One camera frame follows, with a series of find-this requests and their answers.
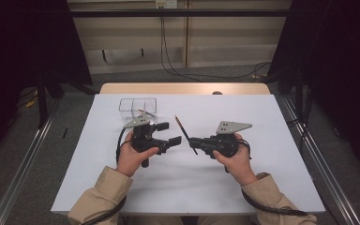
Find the person's left hand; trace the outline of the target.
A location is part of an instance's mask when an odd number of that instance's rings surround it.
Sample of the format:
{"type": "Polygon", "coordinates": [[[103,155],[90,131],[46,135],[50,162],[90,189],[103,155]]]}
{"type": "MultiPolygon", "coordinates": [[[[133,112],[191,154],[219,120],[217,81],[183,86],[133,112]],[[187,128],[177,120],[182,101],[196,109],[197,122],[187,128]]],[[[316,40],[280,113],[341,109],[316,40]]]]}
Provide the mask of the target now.
{"type": "Polygon", "coordinates": [[[158,152],[157,147],[152,147],[141,153],[134,150],[130,144],[132,134],[133,132],[130,131],[125,142],[120,145],[120,154],[116,166],[116,170],[127,177],[132,177],[145,160],[158,152]]]}

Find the white table mat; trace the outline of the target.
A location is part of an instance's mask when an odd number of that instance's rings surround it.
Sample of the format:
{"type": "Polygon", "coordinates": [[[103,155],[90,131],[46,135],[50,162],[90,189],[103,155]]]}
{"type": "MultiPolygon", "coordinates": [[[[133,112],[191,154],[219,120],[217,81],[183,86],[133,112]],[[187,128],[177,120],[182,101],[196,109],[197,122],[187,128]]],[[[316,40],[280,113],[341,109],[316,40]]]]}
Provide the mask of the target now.
{"type": "MultiPolygon", "coordinates": [[[[124,125],[118,111],[130,95],[101,94],[94,99],[67,174],[52,211],[67,213],[85,190],[92,187],[106,166],[114,166],[115,149],[124,125]]],[[[183,134],[177,115],[191,137],[215,134],[221,121],[251,124],[242,131],[251,147],[255,172],[271,173],[279,189],[299,209],[318,213],[322,201],[299,155],[293,137],[272,95],[157,95],[157,119],[168,122],[156,138],[168,140],[183,134]]],[[[150,159],[139,169],[122,209],[124,215],[252,214],[240,186],[224,167],[204,152],[198,156],[187,142],[150,159]]]]}

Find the white wall socket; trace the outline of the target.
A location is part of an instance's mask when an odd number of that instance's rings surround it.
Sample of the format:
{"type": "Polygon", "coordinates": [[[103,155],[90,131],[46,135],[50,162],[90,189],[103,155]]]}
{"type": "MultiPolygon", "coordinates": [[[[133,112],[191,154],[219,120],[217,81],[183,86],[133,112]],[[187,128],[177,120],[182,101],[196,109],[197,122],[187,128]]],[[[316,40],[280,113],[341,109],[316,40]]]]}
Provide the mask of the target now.
{"type": "Polygon", "coordinates": [[[176,9],[178,7],[177,0],[155,0],[156,8],[176,9]]]}

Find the clear plastic organizer box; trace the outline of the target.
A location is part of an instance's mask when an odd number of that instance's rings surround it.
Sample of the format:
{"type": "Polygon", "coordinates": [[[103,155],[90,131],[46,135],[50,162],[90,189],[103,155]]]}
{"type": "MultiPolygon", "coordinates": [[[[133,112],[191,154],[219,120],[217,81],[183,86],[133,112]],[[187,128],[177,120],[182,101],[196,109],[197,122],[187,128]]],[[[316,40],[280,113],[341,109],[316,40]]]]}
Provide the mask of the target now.
{"type": "Polygon", "coordinates": [[[154,97],[122,98],[118,107],[126,128],[154,124],[158,119],[158,101],[154,97]],[[144,110],[154,114],[150,117],[137,110],[144,110]]]}

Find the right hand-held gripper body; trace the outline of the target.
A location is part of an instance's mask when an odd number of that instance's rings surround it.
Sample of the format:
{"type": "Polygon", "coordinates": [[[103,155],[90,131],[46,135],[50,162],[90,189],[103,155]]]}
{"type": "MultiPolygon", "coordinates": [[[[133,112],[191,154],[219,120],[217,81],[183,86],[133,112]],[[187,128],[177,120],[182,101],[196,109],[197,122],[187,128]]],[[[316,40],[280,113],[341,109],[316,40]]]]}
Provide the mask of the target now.
{"type": "Polygon", "coordinates": [[[248,123],[221,121],[216,134],[203,140],[204,153],[212,158],[214,156],[213,151],[216,150],[222,156],[231,158],[238,152],[240,145],[250,149],[248,142],[244,139],[238,139],[235,133],[251,127],[252,125],[248,123]]]}

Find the black horizontal bar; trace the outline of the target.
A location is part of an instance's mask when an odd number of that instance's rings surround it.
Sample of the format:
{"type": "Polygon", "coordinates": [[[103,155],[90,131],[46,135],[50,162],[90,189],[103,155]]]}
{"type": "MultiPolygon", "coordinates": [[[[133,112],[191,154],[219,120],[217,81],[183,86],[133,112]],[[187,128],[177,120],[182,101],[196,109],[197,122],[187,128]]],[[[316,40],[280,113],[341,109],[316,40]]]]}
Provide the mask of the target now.
{"type": "Polygon", "coordinates": [[[72,10],[75,18],[106,17],[287,17],[288,9],[110,9],[72,10]]]}

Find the aluminium floor rail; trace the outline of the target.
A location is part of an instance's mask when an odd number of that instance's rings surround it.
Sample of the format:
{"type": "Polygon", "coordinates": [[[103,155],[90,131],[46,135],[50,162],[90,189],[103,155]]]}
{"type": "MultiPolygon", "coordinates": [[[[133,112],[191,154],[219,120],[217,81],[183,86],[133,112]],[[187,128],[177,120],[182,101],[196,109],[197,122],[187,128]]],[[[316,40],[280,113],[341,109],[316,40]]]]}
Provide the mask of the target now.
{"type": "Polygon", "coordinates": [[[356,215],[349,198],[344,193],[336,177],[333,175],[307,126],[301,121],[301,117],[296,114],[296,107],[293,101],[289,97],[285,97],[283,99],[283,103],[288,111],[288,114],[294,120],[294,125],[300,133],[302,144],[311,155],[311,158],[314,161],[333,200],[335,201],[337,209],[344,218],[345,223],[347,225],[360,225],[360,219],[356,215]]]}
{"type": "Polygon", "coordinates": [[[5,225],[11,212],[14,203],[16,202],[22,188],[24,181],[29,174],[32,165],[38,155],[41,145],[44,143],[46,136],[53,123],[53,119],[60,108],[61,100],[56,100],[52,104],[52,110],[48,115],[46,121],[42,124],[41,128],[37,130],[37,133],[27,149],[27,152],[22,160],[19,169],[16,171],[13,179],[10,182],[6,192],[0,200],[0,225],[5,225]]]}

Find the black curtain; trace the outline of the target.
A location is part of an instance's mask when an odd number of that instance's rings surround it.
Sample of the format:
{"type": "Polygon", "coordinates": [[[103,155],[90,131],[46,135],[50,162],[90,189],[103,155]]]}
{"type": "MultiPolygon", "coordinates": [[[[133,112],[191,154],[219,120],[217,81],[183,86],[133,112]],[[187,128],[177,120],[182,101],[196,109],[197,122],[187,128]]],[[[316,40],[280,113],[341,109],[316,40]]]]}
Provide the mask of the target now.
{"type": "Polygon", "coordinates": [[[0,140],[24,88],[91,82],[68,0],[0,0],[0,140]]]}
{"type": "Polygon", "coordinates": [[[268,76],[303,81],[360,160],[360,0],[292,0],[268,76]]]}

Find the black metal stand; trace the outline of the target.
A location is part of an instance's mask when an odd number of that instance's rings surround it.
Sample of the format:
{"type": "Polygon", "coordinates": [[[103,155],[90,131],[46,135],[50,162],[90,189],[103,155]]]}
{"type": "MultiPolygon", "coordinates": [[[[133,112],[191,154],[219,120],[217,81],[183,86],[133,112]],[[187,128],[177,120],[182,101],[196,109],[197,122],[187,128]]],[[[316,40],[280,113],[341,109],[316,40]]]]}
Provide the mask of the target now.
{"type": "Polygon", "coordinates": [[[42,128],[48,119],[48,108],[46,100],[45,85],[43,77],[39,75],[37,77],[37,99],[39,108],[39,128],[42,128]]]}
{"type": "Polygon", "coordinates": [[[297,70],[295,85],[295,109],[297,118],[300,122],[304,122],[303,118],[303,73],[301,69],[297,70]]]}

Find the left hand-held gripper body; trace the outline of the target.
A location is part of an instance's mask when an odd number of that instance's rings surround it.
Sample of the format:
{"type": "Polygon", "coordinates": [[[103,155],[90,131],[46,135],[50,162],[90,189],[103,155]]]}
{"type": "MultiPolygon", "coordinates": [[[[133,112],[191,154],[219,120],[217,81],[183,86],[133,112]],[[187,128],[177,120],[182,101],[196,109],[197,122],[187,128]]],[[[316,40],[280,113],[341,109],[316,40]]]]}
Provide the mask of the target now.
{"type": "Polygon", "coordinates": [[[162,154],[165,153],[169,148],[168,141],[158,140],[153,137],[153,133],[157,131],[155,123],[125,128],[133,129],[130,144],[132,148],[139,153],[144,152],[152,147],[157,147],[158,153],[162,154]]]}

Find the person's right hand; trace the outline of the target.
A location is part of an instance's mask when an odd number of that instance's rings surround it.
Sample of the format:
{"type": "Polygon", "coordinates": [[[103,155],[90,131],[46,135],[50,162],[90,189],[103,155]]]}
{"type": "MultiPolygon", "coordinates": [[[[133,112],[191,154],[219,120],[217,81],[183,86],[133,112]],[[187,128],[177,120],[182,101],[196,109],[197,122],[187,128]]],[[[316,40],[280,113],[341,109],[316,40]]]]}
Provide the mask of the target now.
{"type": "Polygon", "coordinates": [[[232,157],[224,157],[217,150],[214,150],[213,154],[216,160],[227,168],[241,187],[250,185],[258,180],[251,169],[249,148],[243,144],[238,144],[238,152],[232,157]]]}

